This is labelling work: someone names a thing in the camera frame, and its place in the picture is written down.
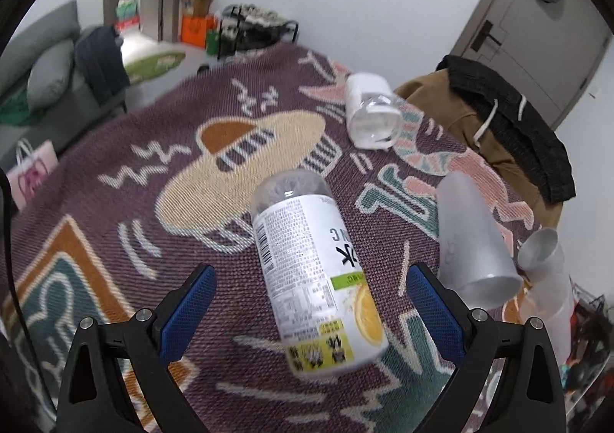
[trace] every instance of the black cable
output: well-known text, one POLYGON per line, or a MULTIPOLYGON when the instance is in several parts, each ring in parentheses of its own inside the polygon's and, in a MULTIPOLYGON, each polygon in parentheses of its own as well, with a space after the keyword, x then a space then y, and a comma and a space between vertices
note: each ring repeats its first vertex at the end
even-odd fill
POLYGON ((32 358, 35 361, 36 372, 38 372, 39 379, 41 380, 42 389, 45 392, 45 395, 51 407, 53 408, 53 412, 57 413, 55 404, 53 403, 53 400, 51 400, 51 393, 49 392, 49 389, 47 388, 47 383, 45 383, 45 379, 42 375, 41 363, 39 362, 38 356, 36 355, 35 346, 32 343, 32 338, 30 337, 30 331, 26 326, 26 319, 23 318, 23 312, 21 311, 19 298, 17 298, 17 290, 15 289, 15 280, 13 278, 13 261, 10 252, 10 212, 13 198, 10 191, 10 183, 2 168, 0 168, 0 187, 2 187, 2 200, 4 201, 2 207, 2 225, 4 226, 4 260, 6 263, 6 278, 8 281, 8 290, 10 291, 10 297, 12 298, 13 305, 15 306, 15 312, 17 313, 19 324, 21 326, 21 329, 23 329, 23 335, 26 337, 26 343, 28 344, 30 355, 32 355, 32 358))

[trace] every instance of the gray pillow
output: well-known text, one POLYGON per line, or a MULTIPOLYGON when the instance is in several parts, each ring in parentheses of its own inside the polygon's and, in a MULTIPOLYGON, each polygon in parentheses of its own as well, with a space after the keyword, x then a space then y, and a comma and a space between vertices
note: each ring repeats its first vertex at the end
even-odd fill
POLYGON ((48 48, 67 38, 76 40, 80 32, 77 1, 71 0, 13 37, 0 56, 0 95, 26 74, 48 48))
POLYGON ((64 40, 43 52, 28 79, 30 112, 55 104, 68 88, 73 70, 74 43, 64 40))

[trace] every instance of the green label stripe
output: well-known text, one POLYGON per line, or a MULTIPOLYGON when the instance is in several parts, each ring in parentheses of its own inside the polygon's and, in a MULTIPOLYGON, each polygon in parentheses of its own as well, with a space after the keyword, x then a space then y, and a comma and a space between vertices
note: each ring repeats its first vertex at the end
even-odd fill
POLYGON ((366 281, 365 275, 362 272, 350 272, 348 274, 331 277, 330 282, 333 283, 333 289, 339 291, 340 289, 349 288, 350 286, 360 285, 366 281))

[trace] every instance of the screw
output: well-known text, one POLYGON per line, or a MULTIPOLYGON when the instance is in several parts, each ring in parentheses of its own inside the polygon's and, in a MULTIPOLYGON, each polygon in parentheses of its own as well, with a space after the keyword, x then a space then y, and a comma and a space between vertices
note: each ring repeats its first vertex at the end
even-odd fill
POLYGON ((139 321, 140 323, 144 323, 145 321, 148 321, 151 318, 152 318, 152 311, 149 310, 148 308, 141 308, 136 313, 136 320, 139 321))
POLYGON ((543 329, 543 321, 538 317, 532 317, 531 326, 533 326, 535 329, 543 329))
POLYGON ((81 322, 79 322, 79 328, 81 329, 90 329, 93 325, 94 319, 92 319, 91 317, 86 317, 85 319, 82 319, 81 322))
POLYGON ((481 308, 476 308, 472 311, 471 316, 480 323, 483 323, 488 318, 488 314, 481 308))

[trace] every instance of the purple blanket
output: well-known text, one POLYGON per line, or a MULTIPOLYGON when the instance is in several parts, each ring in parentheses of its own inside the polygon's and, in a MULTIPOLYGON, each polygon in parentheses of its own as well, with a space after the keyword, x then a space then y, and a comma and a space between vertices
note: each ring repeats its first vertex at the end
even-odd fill
MULTIPOLYGON (((403 107, 394 150, 355 149, 345 128, 347 73, 280 44, 185 81, 60 161, 13 231, 18 292, 53 395, 83 317, 108 323, 155 307, 205 262, 216 269, 217 295, 171 372, 213 433, 408 433, 419 424, 452 371, 404 292, 412 262, 438 264, 434 187, 451 170, 470 175, 512 255, 538 224, 478 155, 413 106, 403 107), (332 188, 390 341, 377 362, 335 379, 291 374, 249 219, 258 183, 297 166, 332 188)), ((41 396, 8 297, 2 317, 41 396)), ((129 365, 124 377, 153 431, 129 365)), ((493 385, 468 428, 479 423, 493 385)))

